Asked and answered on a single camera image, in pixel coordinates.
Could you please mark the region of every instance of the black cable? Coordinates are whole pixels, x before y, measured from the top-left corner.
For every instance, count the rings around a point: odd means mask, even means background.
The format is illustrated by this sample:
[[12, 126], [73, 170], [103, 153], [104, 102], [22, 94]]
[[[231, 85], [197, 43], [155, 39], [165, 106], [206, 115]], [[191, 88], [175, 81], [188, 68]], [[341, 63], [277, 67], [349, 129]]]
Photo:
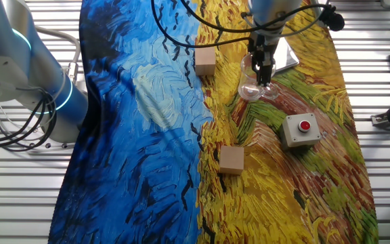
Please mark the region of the black cable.
[[31, 113], [31, 116], [28, 118], [28, 120], [26, 120], [24, 126], [22, 126], [18, 131], [16, 131], [15, 133], [13, 133], [12, 135], [10, 136], [6, 136], [6, 137], [3, 137], [3, 138], [0, 138], [0, 142], [4, 141], [4, 140], [9, 140], [9, 139], [12, 139], [14, 137], [16, 137], [17, 135], [21, 134], [22, 132], [25, 131], [25, 129], [28, 127], [28, 124], [31, 122], [31, 120], [33, 119], [34, 117], [34, 114], [38, 111], [38, 109], [40, 108], [41, 104], [42, 104], [43, 101], [40, 101], [34, 108], [34, 111]]
[[9, 146], [9, 145], [14, 144], [14, 143], [16, 143], [16, 142], [19, 142], [19, 141], [25, 139], [25, 138], [26, 138], [27, 136], [29, 136], [31, 133], [33, 133], [34, 130], [36, 130], [36, 128], [40, 125], [40, 122], [41, 122], [41, 120], [43, 119], [43, 115], [44, 115], [44, 112], [45, 112], [45, 110], [46, 110], [46, 103], [45, 103], [43, 100], [41, 100], [41, 101], [39, 102], [39, 104], [43, 104], [43, 105], [42, 105], [42, 109], [41, 109], [41, 114], [40, 114], [40, 116], [39, 116], [37, 122], [36, 122], [36, 123], [34, 124], [34, 126], [31, 128], [31, 130], [27, 131], [24, 135], [20, 136], [19, 138], [10, 140], [9, 142], [0, 143], [0, 147], [2, 147], [2, 146]]
[[272, 20], [271, 22], [268, 22], [268, 23], [265, 23], [265, 24], [262, 24], [258, 27], [255, 27], [255, 28], [248, 28], [248, 29], [229, 29], [229, 28], [224, 28], [224, 27], [220, 27], [220, 26], [217, 26], [215, 24], [211, 24], [210, 22], [207, 22], [206, 20], [204, 20], [203, 18], [201, 18], [199, 15], [197, 15], [194, 10], [192, 10], [190, 8], [190, 6], [185, 2], [185, 0], [180, 0], [181, 3], [183, 4], [183, 6], [186, 8], [186, 10], [193, 15], [193, 17], [195, 17], [199, 22], [211, 27], [211, 28], [214, 28], [214, 29], [217, 29], [219, 31], [223, 31], [223, 32], [228, 32], [228, 33], [251, 33], [253, 31], [258, 31], [258, 30], [261, 30], [261, 29], [264, 29], [266, 27], [269, 27], [279, 21], [283, 21], [285, 20], [286, 18], [292, 16], [293, 14], [296, 14], [300, 11], [303, 11], [305, 9], [309, 9], [309, 8], [313, 8], [313, 7], [323, 7], [323, 8], [327, 8], [327, 7], [330, 7], [329, 5], [326, 5], [326, 4], [311, 4], [311, 5], [306, 5], [306, 6], [303, 6], [303, 7], [300, 7], [298, 9], [295, 9], [287, 14], [284, 14], [283, 16], [279, 17], [279, 18], [276, 18], [275, 20]]
[[[52, 121], [49, 122], [49, 127], [47, 128], [47, 131], [45, 132], [43, 137], [36, 144], [34, 144], [32, 146], [24, 145], [24, 144], [21, 144], [19, 142], [14, 142], [18, 146], [24, 147], [23, 149], [11, 149], [11, 148], [8, 148], [6, 146], [2, 146], [5, 150], [8, 150], [10, 152], [15, 152], [15, 153], [25, 152], [25, 151], [28, 151], [28, 150], [31, 150], [31, 149], [34, 149], [36, 147], [41, 146], [50, 137], [50, 135], [51, 135], [51, 133], [52, 133], [52, 131], [53, 131], [55, 125], [56, 125], [57, 114], [53, 114], [53, 113], [56, 113], [56, 105], [55, 105], [55, 103], [47, 103], [47, 102], [49, 102], [49, 99], [52, 98], [52, 97], [48, 98], [48, 96], [50, 96], [50, 95], [49, 94], [45, 94], [45, 97], [44, 97], [43, 101], [47, 105], [47, 108], [48, 108], [48, 111], [49, 111], [49, 116], [52, 118]], [[7, 135], [7, 132], [4, 131], [4, 129], [1, 127], [1, 125], [0, 125], [0, 130], [1, 130], [1, 132], [3, 134]]]
[[181, 42], [175, 40], [174, 38], [172, 38], [170, 35], [168, 35], [168, 33], [165, 31], [165, 29], [160, 24], [159, 19], [157, 18], [156, 8], [154, 6], [154, 0], [151, 0], [151, 4], [152, 4], [152, 12], [153, 12], [154, 21], [156, 22], [157, 27], [159, 27], [159, 30], [170, 41], [172, 41], [175, 44], [180, 45], [182, 47], [190, 47], [190, 48], [217, 47], [219, 45], [235, 43], [235, 42], [238, 42], [238, 41], [252, 41], [252, 39], [250, 37], [242, 37], [242, 38], [237, 38], [237, 39], [233, 39], [233, 40], [229, 40], [229, 41], [222, 41], [220, 43], [212, 43], [212, 44], [206, 44], [206, 45], [191, 45], [191, 44], [187, 44], [187, 43], [181, 43]]

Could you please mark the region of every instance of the painted tablecloth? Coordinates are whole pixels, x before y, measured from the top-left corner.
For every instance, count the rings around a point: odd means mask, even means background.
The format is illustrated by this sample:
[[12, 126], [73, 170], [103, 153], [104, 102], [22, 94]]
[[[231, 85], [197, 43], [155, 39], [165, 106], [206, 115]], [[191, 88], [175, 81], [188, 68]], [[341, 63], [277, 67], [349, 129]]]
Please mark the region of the painted tablecloth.
[[[205, 20], [246, 28], [239, 0], [194, 0]], [[156, 0], [176, 39], [243, 37], [200, 25]], [[285, 33], [313, 20], [301, 12]], [[165, 39], [149, 0], [84, 0], [80, 22], [89, 110], [53, 216], [49, 243], [376, 243], [374, 200], [339, 61], [326, 29], [287, 40], [300, 65], [279, 97], [248, 103], [237, 86], [246, 43], [216, 48], [214, 77], [194, 50]], [[287, 153], [286, 115], [313, 113], [323, 138]], [[241, 176], [218, 175], [221, 145], [244, 146]]]

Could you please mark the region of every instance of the gray box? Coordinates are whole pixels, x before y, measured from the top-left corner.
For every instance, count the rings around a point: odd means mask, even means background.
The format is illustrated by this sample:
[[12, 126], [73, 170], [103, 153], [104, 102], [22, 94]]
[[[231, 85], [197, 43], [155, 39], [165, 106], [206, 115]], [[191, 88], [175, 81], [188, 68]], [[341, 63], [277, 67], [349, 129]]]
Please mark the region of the gray box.
[[[299, 124], [302, 121], [307, 121], [311, 125], [307, 132], [302, 132], [299, 129]], [[298, 146], [314, 145], [322, 138], [316, 116], [313, 113], [287, 116], [282, 122], [280, 134], [284, 150]]]

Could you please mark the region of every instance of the glass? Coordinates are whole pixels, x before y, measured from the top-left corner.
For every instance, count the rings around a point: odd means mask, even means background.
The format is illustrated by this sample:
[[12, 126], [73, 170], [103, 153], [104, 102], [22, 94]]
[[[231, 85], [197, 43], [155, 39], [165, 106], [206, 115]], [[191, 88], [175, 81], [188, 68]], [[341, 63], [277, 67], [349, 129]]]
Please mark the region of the glass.
[[[238, 93], [248, 101], [256, 101], [261, 96], [274, 100], [278, 97], [278, 90], [272, 83], [266, 87], [257, 84], [257, 74], [252, 70], [251, 54], [243, 57], [240, 63], [242, 74], [240, 75], [240, 83], [238, 84]], [[275, 74], [276, 66], [272, 70], [272, 76]]]

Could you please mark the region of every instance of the black wire bundle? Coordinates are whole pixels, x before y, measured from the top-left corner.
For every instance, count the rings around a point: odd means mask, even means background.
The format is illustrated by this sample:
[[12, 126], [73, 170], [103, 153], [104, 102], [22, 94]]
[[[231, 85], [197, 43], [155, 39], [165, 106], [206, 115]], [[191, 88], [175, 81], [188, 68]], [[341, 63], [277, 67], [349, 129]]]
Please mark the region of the black wire bundle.
[[[181, 3], [183, 4], [183, 6], [187, 9], [187, 11], [193, 15], [193, 17], [195, 17], [198, 21], [200, 21], [201, 23], [211, 27], [211, 28], [214, 28], [216, 30], [219, 30], [219, 31], [223, 31], [223, 32], [228, 32], [228, 33], [251, 33], [253, 31], [259, 31], [259, 30], [264, 30], [265, 28], [279, 22], [279, 21], [283, 21], [285, 20], [286, 18], [292, 16], [293, 14], [296, 14], [300, 11], [303, 11], [305, 9], [310, 9], [310, 8], [314, 8], [314, 7], [323, 7], [323, 8], [327, 8], [329, 7], [329, 5], [327, 4], [311, 4], [311, 5], [306, 5], [306, 6], [303, 6], [303, 7], [300, 7], [298, 9], [295, 9], [291, 12], [288, 12], [287, 14], [284, 14], [283, 16], [279, 17], [279, 18], [276, 18], [275, 20], [272, 20], [271, 22], [268, 22], [268, 23], [265, 23], [265, 24], [262, 24], [260, 26], [257, 26], [255, 28], [248, 28], [248, 29], [229, 29], [229, 28], [224, 28], [224, 27], [220, 27], [220, 26], [217, 26], [217, 25], [214, 25], [214, 24], [211, 24], [209, 22], [207, 22], [206, 20], [203, 20], [199, 15], [197, 15], [191, 8], [190, 6], [185, 2], [185, 0], [180, 0]], [[229, 40], [229, 41], [222, 41], [222, 42], [219, 42], [219, 43], [212, 43], [212, 44], [206, 44], [206, 45], [191, 45], [191, 44], [187, 44], [187, 43], [182, 43], [182, 42], [179, 42], [177, 41], [176, 39], [172, 38], [167, 32], [166, 30], [163, 28], [162, 24], [160, 23], [159, 19], [158, 19], [158, 16], [157, 16], [157, 13], [156, 13], [156, 8], [154, 6], [154, 0], [151, 0], [151, 6], [152, 6], [152, 12], [153, 12], [153, 18], [154, 18], [154, 21], [156, 22], [157, 26], [159, 27], [159, 30], [162, 32], [162, 34], [168, 38], [170, 41], [172, 41], [174, 44], [176, 45], [180, 45], [182, 47], [189, 47], [189, 48], [203, 48], [203, 47], [216, 47], [216, 46], [219, 46], [219, 45], [225, 45], [225, 44], [228, 44], [228, 43], [234, 43], [234, 42], [238, 42], [238, 41], [252, 41], [252, 39], [250, 37], [243, 37], [243, 38], [237, 38], [237, 39], [232, 39], [232, 40]]]
[[[4, 135], [4, 137], [0, 138], [0, 147], [4, 148], [5, 150], [8, 150], [10, 152], [25, 152], [25, 151], [34, 149], [38, 146], [41, 146], [50, 137], [50, 135], [51, 135], [51, 133], [56, 125], [56, 120], [57, 120], [57, 114], [54, 114], [54, 113], [56, 113], [56, 104], [55, 104], [55, 102], [52, 102], [53, 98], [51, 97], [51, 95], [49, 95], [45, 91], [42, 91], [42, 93], [43, 93], [43, 98], [36, 105], [36, 107], [34, 108], [34, 110], [31, 113], [31, 116], [28, 118], [28, 120], [26, 121], [24, 126], [22, 126], [18, 131], [14, 132], [12, 134], [8, 134], [2, 128], [2, 126], [0, 124], [1, 133]], [[28, 127], [29, 123], [31, 122], [31, 120], [35, 116], [36, 112], [40, 109], [40, 107], [41, 107], [41, 112], [40, 112], [39, 118], [37, 119], [37, 122], [33, 125], [33, 127], [30, 130], [25, 132], [25, 129]], [[43, 135], [43, 137], [41, 137], [40, 140], [36, 144], [33, 144], [33, 145], [25, 145], [25, 144], [20, 143], [20, 141], [25, 139], [27, 136], [31, 135], [31, 133], [33, 133], [34, 131], [36, 131], [39, 128], [40, 122], [43, 120], [46, 108], [49, 111], [49, 116], [50, 116], [51, 121], [49, 122], [49, 126], [46, 129], [46, 132]], [[11, 146], [13, 144], [17, 144], [18, 146], [23, 147], [23, 149], [9, 148], [9, 146]]]

